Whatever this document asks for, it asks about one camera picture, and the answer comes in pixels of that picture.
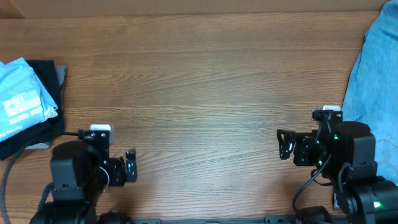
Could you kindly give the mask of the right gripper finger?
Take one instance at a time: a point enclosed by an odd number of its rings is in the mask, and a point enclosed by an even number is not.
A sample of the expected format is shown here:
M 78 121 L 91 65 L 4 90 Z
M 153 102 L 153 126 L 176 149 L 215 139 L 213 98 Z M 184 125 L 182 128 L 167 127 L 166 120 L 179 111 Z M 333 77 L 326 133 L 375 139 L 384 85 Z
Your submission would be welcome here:
M 290 143 L 295 144 L 297 142 L 297 133 L 294 131 L 278 129 L 276 135 L 279 146 L 286 146 Z
M 291 153 L 295 148 L 295 141 L 280 141 L 279 142 L 279 156 L 282 160 L 289 160 Z

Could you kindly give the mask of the light blue printed t-shirt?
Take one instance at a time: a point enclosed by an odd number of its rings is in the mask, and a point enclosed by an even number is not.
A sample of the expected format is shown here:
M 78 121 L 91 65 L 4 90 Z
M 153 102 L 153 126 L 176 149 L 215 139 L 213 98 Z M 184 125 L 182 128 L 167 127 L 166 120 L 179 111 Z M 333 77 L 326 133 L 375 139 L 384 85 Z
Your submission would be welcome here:
M 57 109 L 56 102 L 24 58 L 1 63 L 1 141 L 57 117 Z

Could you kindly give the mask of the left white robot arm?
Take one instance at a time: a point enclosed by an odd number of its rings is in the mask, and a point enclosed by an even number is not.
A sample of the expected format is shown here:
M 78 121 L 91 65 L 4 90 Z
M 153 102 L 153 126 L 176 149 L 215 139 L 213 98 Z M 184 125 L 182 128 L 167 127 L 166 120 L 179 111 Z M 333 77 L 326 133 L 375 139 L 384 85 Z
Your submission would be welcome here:
M 50 160 L 52 182 L 45 187 L 35 224 L 132 223 L 129 215 L 108 212 L 97 216 L 96 206 L 108 187 L 137 180 L 136 151 L 111 158 L 109 146 L 70 141 L 56 146 Z

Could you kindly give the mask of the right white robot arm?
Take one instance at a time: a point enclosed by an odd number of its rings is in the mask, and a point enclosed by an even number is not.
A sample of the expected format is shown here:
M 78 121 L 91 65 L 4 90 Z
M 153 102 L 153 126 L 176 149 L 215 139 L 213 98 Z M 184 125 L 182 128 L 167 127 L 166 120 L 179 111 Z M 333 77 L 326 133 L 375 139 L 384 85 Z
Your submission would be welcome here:
M 367 124 L 322 122 L 318 130 L 277 130 L 280 158 L 314 166 L 330 180 L 347 223 L 397 223 L 397 186 L 377 174 L 376 139 Z

